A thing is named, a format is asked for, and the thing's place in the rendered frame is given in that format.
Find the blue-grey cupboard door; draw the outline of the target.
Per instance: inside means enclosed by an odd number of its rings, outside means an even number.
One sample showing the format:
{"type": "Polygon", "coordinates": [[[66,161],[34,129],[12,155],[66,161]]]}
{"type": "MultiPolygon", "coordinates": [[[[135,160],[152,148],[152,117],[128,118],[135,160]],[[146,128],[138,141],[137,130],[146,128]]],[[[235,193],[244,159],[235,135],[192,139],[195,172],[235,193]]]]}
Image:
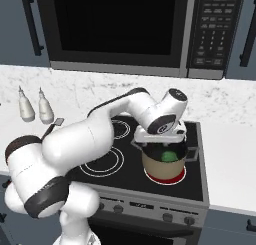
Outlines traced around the blue-grey cupboard door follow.
{"type": "Polygon", "coordinates": [[[42,55],[34,54],[22,0],[0,0],[0,64],[50,66],[37,0],[31,8],[42,55]]]}
{"type": "Polygon", "coordinates": [[[226,68],[227,79],[256,81],[256,38],[247,67],[240,66],[240,55],[243,53],[245,41],[250,27],[256,0],[243,0],[240,17],[236,27],[232,51],[226,68]]]}

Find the black oven door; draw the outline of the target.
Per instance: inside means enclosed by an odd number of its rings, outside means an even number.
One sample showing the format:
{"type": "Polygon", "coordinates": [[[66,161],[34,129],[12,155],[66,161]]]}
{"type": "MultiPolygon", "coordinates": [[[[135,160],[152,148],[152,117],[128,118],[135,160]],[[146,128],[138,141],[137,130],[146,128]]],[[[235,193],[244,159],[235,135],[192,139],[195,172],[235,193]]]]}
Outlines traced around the black oven door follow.
{"type": "Polygon", "coordinates": [[[90,220],[90,227],[101,245],[198,245],[200,229],[172,230],[163,235],[137,226],[90,220]]]}

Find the beige cooking pot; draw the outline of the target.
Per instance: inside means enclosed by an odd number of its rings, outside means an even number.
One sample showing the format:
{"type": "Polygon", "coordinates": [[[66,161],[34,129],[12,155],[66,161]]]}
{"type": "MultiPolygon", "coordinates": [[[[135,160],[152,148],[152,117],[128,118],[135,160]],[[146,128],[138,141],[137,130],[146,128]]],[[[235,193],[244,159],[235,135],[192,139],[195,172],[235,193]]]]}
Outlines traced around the beige cooking pot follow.
{"type": "Polygon", "coordinates": [[[141,151],[142,164],[145,173],[155,182],[170,184],[176,183],[185,176],[185,163],[197,160],[198,146],[188,146],[186,140],[180,143],[137,143],[132,140],[131,144],[141,151]],[[173,151],[178,160],[165,163],[161,161],[162,153],[173,151]]]}

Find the blue-grey base cabinet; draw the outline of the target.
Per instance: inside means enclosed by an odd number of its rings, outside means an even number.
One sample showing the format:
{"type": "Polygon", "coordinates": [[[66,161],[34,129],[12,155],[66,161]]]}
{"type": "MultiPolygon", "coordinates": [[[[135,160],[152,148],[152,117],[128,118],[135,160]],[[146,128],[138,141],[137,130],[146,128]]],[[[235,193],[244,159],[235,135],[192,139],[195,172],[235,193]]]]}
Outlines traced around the blue-grey base cabinet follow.
{"type": "Polygon", "coordinates": [[[61,234],[59,215],[33,219],[27,214],[11,211],[5,204],[5,188],[3,184],[10,180],[9,176],[0,175],[0,217],[4,222],[0,226],[11,245],[53,245],[61,234]]]}
{"type": "Polygon", "coordinates": [[[256,245],[256,232],[246,230],[256,216],[209,209],[198,245],[256,245]]]}

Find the steel stove control panel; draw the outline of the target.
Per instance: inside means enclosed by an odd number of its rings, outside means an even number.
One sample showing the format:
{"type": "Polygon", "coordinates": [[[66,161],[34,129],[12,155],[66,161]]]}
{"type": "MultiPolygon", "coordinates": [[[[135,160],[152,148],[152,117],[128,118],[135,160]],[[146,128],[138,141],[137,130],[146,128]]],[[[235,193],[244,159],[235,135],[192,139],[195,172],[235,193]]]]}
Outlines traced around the steel stove control panel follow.
{"type": "Polygon", "coordinates": [[[100,191],[99,195],[101,202],[105,205],[105,211],[114,212],[113,207],[115,205],[121,205],[123,207],[123,212],[121,214],[158,221],[164,221],[162,218],[163,214],[170,213],[173,215],[173,221],[169,223],[180,225],[186,225],[184,223],[185,217],[193,217],[195,219],[193,226],[202,227],[207,214],[207,210],[204,208],[171,200],[160,200],[107,191],[100,191]]]}

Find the black hob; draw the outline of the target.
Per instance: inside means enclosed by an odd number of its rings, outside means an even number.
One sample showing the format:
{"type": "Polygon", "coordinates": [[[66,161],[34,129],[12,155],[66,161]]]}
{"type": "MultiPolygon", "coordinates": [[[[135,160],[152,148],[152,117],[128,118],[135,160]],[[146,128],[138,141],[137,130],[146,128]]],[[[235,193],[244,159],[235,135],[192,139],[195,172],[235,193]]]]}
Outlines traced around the black hob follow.
{"type": "Polygon", "coordinates": [[[111,150],[101,159],[71,170],[67,174],[70,180],[91,184],[104,192],[146,193],[150,198],[209,203],[199,122],[185,122],[188,146],[186,175],[169,185],[151,180],[144,172],[142,152],[132,142],[138,123],[129,116],[116,116],[112,123],[115,137],[111,150]]]}

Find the black spatula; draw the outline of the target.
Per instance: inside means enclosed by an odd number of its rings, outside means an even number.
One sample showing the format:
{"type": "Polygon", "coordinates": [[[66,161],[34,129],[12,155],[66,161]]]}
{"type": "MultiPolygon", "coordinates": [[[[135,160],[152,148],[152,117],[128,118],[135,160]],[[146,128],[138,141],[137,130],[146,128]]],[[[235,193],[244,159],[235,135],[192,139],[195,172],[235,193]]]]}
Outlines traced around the black spatula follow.
{"type": "Polygon", "coordinates": [[[48,129],[45,131],[44,135],[42,136],[41,140],[44,140],[44,138],[49,135],[53,129],[56,127],[56,126],[61,126],[62,123],[64,122],[64,118],[57,118],[49,127],[48,129]]]}

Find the black steel microwave oven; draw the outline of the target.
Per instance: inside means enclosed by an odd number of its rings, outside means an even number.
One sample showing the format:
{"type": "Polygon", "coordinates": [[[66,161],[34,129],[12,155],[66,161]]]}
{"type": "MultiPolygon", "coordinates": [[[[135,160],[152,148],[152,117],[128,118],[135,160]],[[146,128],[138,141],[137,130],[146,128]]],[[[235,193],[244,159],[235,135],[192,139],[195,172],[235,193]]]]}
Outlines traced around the black steel microwave oven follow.
{"type": "Polygon", "coordinates": [[[54,69],[220,80],[242,0],[37,0],[54,69]]]}

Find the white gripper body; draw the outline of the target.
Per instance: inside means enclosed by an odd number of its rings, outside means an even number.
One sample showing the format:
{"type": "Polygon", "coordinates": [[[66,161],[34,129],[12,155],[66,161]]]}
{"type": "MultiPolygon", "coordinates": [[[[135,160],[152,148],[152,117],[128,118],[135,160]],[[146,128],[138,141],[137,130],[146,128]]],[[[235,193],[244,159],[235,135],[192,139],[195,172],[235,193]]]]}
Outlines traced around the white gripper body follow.
{"type": "Polygon", "coordinates": [[[134,133],[134,140],[137,143],[180,143],[186,137],[186,130],[180,127],[175,128],[173,131],[167,131],[163,134],[149,134],[141,126],[136,128],[134,133]]]}

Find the green broccoli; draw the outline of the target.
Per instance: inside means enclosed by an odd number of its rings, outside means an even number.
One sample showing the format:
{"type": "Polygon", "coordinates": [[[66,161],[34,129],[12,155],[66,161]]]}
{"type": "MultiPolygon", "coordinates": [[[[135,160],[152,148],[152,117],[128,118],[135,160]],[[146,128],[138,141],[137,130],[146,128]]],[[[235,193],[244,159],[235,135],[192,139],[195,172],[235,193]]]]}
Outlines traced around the green broccoli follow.
{"type": "Polygon", "coordinates": [[[176,162],[178,157],[175,152],[173,151],[165,151],[162,153],[161,161],[165,163],[176,162]]]}

